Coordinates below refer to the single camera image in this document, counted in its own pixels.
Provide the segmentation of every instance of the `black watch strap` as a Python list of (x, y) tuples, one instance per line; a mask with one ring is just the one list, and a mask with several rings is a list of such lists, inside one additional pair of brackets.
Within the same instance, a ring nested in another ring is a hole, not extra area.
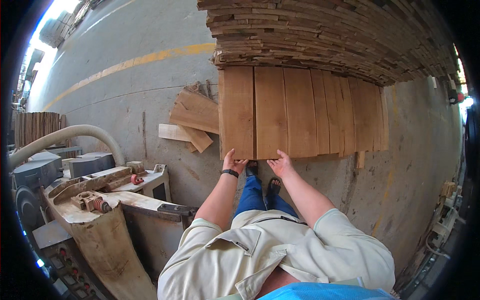
[(231, 174), (231, 175), (233, 175), (233, 176), (235, 176), (235, 177), (237, 177), (237, 178), (239, 177), (239, 174), (238, 174), (237, 172), (235, 172), (234, 170), (232, 170), (232, 169), (223, 170), (222, 173)]

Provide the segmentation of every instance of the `control panel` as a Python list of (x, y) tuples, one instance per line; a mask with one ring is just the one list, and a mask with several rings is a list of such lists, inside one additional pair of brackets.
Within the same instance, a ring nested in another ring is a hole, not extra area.
[(72, 238), (42, 251), (70, 295), (82, 300), (114, 299), (90, 269)]

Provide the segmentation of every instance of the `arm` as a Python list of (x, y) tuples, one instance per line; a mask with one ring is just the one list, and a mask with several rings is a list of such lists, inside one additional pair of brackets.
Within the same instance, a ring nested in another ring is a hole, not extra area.
[[(223, 161), (223, 170), (232, 169), (237, 173), (242, 173), (248, 159), (235, 161), (232, 156), (235, 149), (230, 150)], [(218, 183), (213, 191), (200, 206), (195, 215), (195, 219), (202, 218), (212, 222), (224, 229), (228, 224), (228, 219), (233, 208), (233, 198), (237, 190), (238, 178), (227, 173), (220, 175)]]
[(292, 160), (285, 152), (277, 150), (282, 158), (267, 160), (273, 172), (279, 176), (287, 189), (293, 203), (305, 218), (308, 226), (313, 229), (315, 222), (335, 205), (322, 193), (314, 189), (292, 166)]

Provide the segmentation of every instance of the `man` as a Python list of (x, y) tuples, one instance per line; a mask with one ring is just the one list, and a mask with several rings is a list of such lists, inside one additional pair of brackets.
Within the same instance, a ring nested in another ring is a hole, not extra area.
[(361, 277), (366, 288), (390, 291), (395, 283), (391, 253), (356, 229), (332, 202), (305, 182), (282, 151), (267, 160), (306, 223), (270, 180), (265, 203), (258, 163), (247, 179), (231, 229), (228, 225), (238, 174), (248, 160), (228, 152), (216, 187), (183, 233), (179, 248), (158, 279), (159, 299), (257, 299), (295, 282), (329, 283)]

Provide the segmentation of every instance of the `white polo shirt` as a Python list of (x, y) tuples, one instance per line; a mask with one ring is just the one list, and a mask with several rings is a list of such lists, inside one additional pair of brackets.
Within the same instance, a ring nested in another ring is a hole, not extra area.
[(249, 210), (231, 229), (196, 219), (158, 278), (158, 299), (215, 299), (239, 294), (252, 300), (278, 266), (302, 282), (361, 277), (366, 288), (390, 291), (394, 261), (377, 239), (356, 229), (334, 208), (307, 225), (279, 210)]

